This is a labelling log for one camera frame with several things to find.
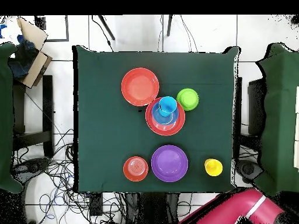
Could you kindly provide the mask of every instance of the yellow cup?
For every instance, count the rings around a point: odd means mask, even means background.
[[[222,173],[222,164],[219,160],[216,159],[207,159],[204,162],[204,168],[210,176],[218,176]]]

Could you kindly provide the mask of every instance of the cardboard box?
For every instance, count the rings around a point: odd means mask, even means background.
[[[21,28],[23,37],[32,42],[35,48],[40,51],[48,35],[21,17],[18,18],[18,25]],[[40,51],[32,63],[28,75],[24,79],[19,80],[19,82],[22,82],[29,88],[36,86],[42,78],[51,60],[52,58],[50,56]]]

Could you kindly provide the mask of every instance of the purple plate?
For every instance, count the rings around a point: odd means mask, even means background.
[[[152,171],[164,182],[180,180],[187,172],[188,158],[177,146],[164,145],[152,155]]]

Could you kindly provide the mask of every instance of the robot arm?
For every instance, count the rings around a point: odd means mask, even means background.
[[[236,224],[240,216],[253,224],[277,224],[284,215],[284,210],[274,202],[255,188],[250,188],[220,194],[179,224]]]

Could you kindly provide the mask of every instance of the dark green tablecloth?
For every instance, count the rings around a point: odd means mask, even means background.
[[[9,56],[17,51],[12,43],[0,45],[0,189],[19,193],[22,185],[10,174],[13,142],[12,71],[8,66]]]
[[[278,43],[271,44],[269,52],[258,64],[266,77],[267,94],[260,160],[265,172],[256,179],[256,184],[268,194],[299,192],[299,173],[294,167],[299,52],[289,52]]]
[[[237,47],[226,54],[196,54],[91,52],[77,46],[77,53],[80,192],[232,189],[232,102]],[[132,106],[124,99],[121,80],[129,70],[138,67],[156,74],[158,97],[176,97],[183,88],[192,88],[199,94],[199,105],[186,112],[185,124],[177,134],[153,133],[145,122],[146,107]],[[152,154],[166,144],[183,149],[189,160],[186,175],[174,183],[159,180],[151,170]],[[123,174],[123,164],[131,156],[141,156],[148,162],[148,175],[141,182],[131,182]],[[208,158],[222,162],[221,175],[211,177],[206,173],[204,161]]]

